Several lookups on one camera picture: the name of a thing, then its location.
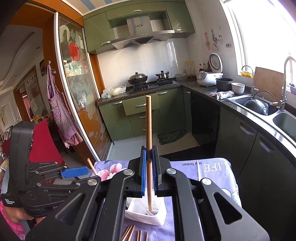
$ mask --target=pink curtain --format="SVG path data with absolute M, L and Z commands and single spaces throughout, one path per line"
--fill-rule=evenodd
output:
M 25 107 L 26 107 L 28 116 L 29 116 L 30 120 L 32 120 L 31 115 L 30 115 L 30 107 L 31 106 L 30 106 L 29 99 L 28 99 L 28 97 L 25 97 L 25 98 L 23 98 L 23 100 L 24 100 L 24 103 L 25 103 Z

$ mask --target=wooden cutting board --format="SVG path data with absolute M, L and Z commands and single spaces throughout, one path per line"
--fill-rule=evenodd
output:
M 256 67 L 254 73 L 254 86 L 259 90 L 266 90 L 273 94 L 276 101 L 281 100 L 281 88 L 284 85 L 284 74 L 270 69 Z M 260 96 L 274 101 L 268 93 L 259 93 Z

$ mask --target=white rice cooker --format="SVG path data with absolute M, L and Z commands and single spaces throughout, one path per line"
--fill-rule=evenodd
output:
M 213 72 L 201 71 L 196 76 L 197 82 L 203 86 L 216 85 L 216 79 L 222 77 L 222 61 L 218 54 L 211 53 L 209 56 L 209 63 Z

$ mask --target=stainless steel range hood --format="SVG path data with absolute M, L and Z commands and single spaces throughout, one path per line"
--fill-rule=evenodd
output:
M 117 49 L 142 45 L 151 42 L 168 40 L 174 30 L 162 30 L 153 32 L 148 15 L 135 16 L 126 19 L 130 36 L 113 40 L 111 43 Z

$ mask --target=silver screw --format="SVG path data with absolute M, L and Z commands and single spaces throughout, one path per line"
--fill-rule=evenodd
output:
M 202 183 L 205 184 L 205 185 L 211 185 L 212 184 L 212 181 L 209 178 L 203 178 L 202 179 Z
M 96 179 L 89 179 L 87 181 L 87 184 L 90 186 L 95 186 L 98 183 L 98 181 Z
M 130 175 L 133 174 L 133 170 L 131 170 L 131 169 L 125 169 L 125 170 L 123 171 L 123 173 L 124 173 L 125 175 L 127 175 L 127 176 L 130 176 Z
M 175 169 L 173 169 L 173 168 L 168 168 L 167 170 L 166 170 L 166 172 L 167 172 L 167 174 L 171 174 L 171 175 L 174 175 L 174 174 L 176 174 L 176 170 Z

